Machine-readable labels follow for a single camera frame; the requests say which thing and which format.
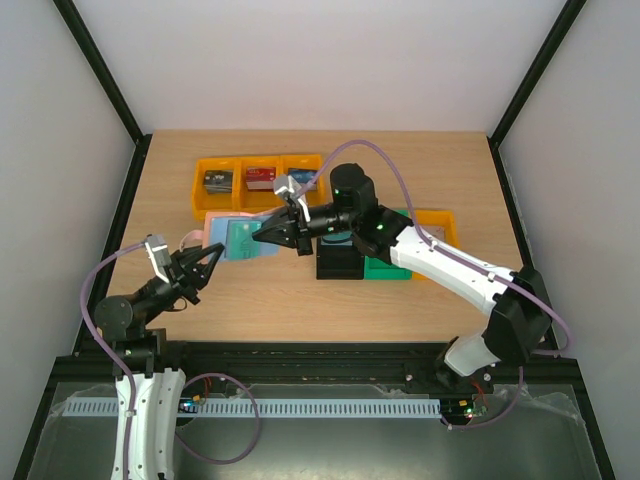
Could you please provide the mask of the pink card holder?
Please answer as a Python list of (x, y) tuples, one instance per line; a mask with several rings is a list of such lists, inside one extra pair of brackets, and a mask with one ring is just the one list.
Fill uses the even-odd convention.
[(222, 262), (275, 256), (279, 253), (277, 245), (259, 242), (252, 237), (274, 212), (274, 209), (258, 213), (208, 212), (203, 228), (187, 233), (180, 242), (179, 250), (221, 243), (225, 247), (220, 258)]

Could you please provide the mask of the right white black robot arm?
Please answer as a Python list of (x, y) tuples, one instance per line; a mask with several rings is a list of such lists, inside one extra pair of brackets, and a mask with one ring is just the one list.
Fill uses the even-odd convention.
[(412, 219), (378, 202), (373, 180), (354, 163), (330, 173), (332, 200), (310, 207), (300, 185), (288, 175), (274, 182), (284, 200), (253, 233), (254, 240), (313, 252), (312, 241), (347, 232), (360, 254), (418, 273), (475, 306), (488, 318), (486, 328), (454, 338), (436, 363), (436, 379), (455, 392), (471, 375), (491, 364), (522, 366), (536, 353), (551, 325), (549, 298), (541, 274), (483, 262), (442, 242)]

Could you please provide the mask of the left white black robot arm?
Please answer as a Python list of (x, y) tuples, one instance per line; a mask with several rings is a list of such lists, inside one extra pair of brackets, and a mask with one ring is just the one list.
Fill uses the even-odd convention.
[(82, 315), (92, 336), (112, 359), (118, 400), (112, 478), (172, 479), (174, 435), (185, 373), (171, 365), (165, 329), (149, 329), (178, 301), (195, 305), (225, 247), (215, 243), (170, 252), (164, 239), (140, 243), (154, 277), (132, 294), (108, 296)]

